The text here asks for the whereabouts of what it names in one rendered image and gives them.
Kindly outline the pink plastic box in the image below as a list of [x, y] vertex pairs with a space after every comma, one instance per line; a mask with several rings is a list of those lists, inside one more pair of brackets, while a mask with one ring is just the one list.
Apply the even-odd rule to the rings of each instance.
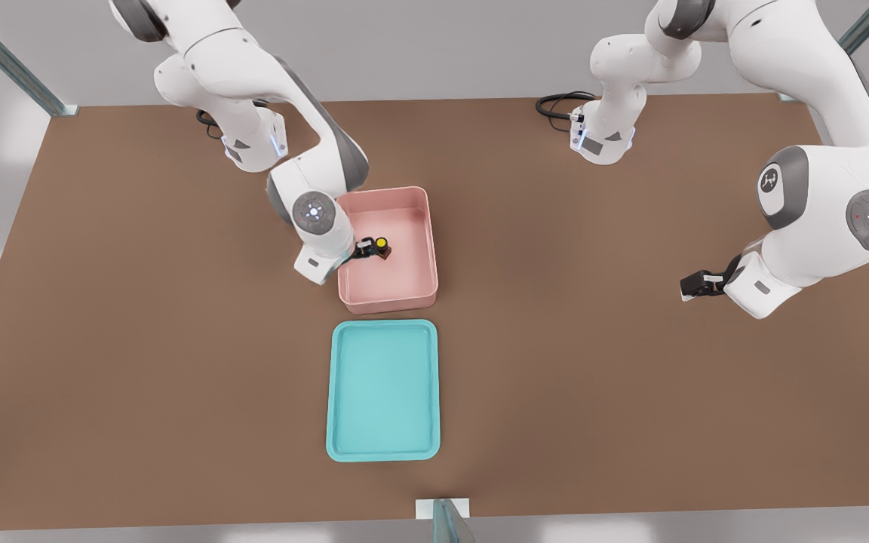
[[355, 240], [385, 241], [386, 257], [352, 259], [338, 269], [339, 296], [355, 315], [431, 307], [438, 269], [428, 195], [417, 186], [359, 190], [338, 200]]

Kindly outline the pale blue-green tray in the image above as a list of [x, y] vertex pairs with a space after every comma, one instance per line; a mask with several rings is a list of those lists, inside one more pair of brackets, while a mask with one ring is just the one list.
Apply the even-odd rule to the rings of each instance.
[[328, 456], [336, 462], [424, 461], [439, 447], [437, 327], [424, 319], [338, 324], [329, 364]]

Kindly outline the silver frame post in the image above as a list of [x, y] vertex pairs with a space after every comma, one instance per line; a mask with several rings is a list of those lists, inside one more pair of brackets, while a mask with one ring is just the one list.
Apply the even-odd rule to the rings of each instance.
[[432, 543], [477, 543], [468, 526], [469, 498], [417, 499], [415, 519], [431, 520]]
[[843, 51], [849, 56], [858, 51], [869, 39], [869, 6], [862, 14], [856, 18], [856, 21], [838, 38]]
[[79, 107], [64, 103], [0, 41], [0, 71], [53, 118], [75, 117]]

